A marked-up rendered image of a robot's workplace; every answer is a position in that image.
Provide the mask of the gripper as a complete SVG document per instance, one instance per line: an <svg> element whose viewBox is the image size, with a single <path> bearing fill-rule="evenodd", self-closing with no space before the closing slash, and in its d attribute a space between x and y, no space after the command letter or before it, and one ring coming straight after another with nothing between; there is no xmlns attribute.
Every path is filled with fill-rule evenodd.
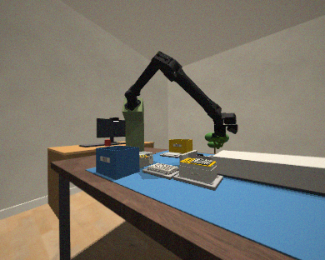
<svg viewBox="0 0 325 260"><path fill-rule="evenodd" d="M211 139L213 141L213 143L215 144L216 148L219 149L219 148L222 148L223 147L223 144L226 140L226 133L218 133L218 125L222 125L222 124L217 124L217 125L214 125L214 133L212 134L211 136ZM219 136L219 137L217 137ZM215 142L215 140L217 140L218 142L218 146ZM219 142L220 140L220 142ZM221 145L222 144L222 145ZM220 147L221 146L221 147Z"/></svg>

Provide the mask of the blue bench mat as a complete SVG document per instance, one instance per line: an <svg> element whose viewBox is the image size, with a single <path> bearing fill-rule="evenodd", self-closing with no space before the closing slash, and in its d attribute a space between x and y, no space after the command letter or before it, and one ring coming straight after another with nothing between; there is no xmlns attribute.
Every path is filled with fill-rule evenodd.
<svg viewBox="0 0 325 260"><path fill-rule="evenodd" d="M143 172L156 163L179 168L175 157L112 179L90 173L296 260L325 260L325 195L223 176L216 190Z"/></svg>

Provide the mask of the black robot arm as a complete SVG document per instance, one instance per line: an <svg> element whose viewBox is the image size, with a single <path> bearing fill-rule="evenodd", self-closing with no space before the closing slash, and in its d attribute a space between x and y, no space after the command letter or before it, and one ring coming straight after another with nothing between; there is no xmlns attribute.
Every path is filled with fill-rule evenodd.
<svg viewBox="0 0 325 260"><path fill-rule="evenodd" d="M125 97L127 103L124 107L133 111L141 103L137 96L140 96L141 89L160 69L166 78L180 85L199 105L201 105L207 115L214 121L214 125L225 123L225 125L217 125L218 133L225 133L227 127L229 132L236 134L238 125L236 124L235 113L221 113L221 107L213 102L181 68L182 66L175 59L158 51L139 79L126 91Z"/></svg>

